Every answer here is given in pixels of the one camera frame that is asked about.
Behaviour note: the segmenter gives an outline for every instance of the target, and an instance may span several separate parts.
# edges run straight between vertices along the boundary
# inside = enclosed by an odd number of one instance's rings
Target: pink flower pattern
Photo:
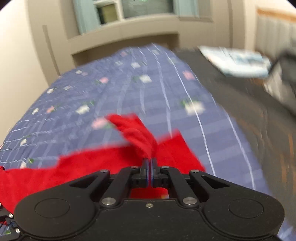
[[[47,114],[53,112],[55,110],[55,107],[52,105],[51,107],[49,107],[46,111]]]
[[[97,118],[91,124],[94,130],[102,129],[108,124],[108,121],[104,117]]]
[[[186,71],[183,71],[183,74],[187,80],[195,80],[195,78],[191,72],[186,70]]]
[[[108,81],[109,81],[109,79],[108,79],[107,77],[103,77],[103,78],[100,79],[100,82],[101,82],[102,84],[107,84]]]
[[[125,56],[127,56],[127,55],[128,55],[128,54],[127,54],[126,52],[124,52],[124,51],[121,52],[121,56],[122,56],[122,57],[125,57]]]

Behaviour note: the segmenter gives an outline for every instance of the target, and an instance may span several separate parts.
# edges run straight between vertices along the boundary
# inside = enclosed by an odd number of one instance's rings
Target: window sill
[[[94,1],[94,5],[97,6],[97,7],[104,7],[104,6],[115,4],[115,3],[116,3],[115,0],[97,0],[97,1]]]
[[[180,21],[199,21],[199,22],[213,22],[211,17],[191,17],[191,16],[178,16]]]

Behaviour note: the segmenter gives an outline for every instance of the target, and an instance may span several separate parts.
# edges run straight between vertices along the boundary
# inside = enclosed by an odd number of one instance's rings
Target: wooden trim
[[[280,12],[278,10],[273,9],[257,9],[257,14],[259,16],[266,16],[271,18],[277,18],[285,21],[289,21],[292,23],[296,23],[296,15],[288,12]]]

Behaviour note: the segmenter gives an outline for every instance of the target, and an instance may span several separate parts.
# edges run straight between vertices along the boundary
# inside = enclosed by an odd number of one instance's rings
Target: window
[[[121,0],[125,18],[173,13],[173,0]]]
[[[96,5],[101,24],[110,23],[118,20],[116,6],[114,3],[106,5]]]
[[[180,17],[211,16],[211,0],[73,0],[80,34],[124,18],[160,13]]]

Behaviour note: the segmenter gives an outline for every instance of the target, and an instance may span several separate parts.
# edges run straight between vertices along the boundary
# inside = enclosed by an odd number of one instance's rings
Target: curtain
[[[174,12],[179,16],[199,16],[198,0],[174,0]]]
[[[101,22],[93,0],[73,0],[80,34],[100,27]]]
[[[121,0],[125,18],[173,13],[173,0]]]

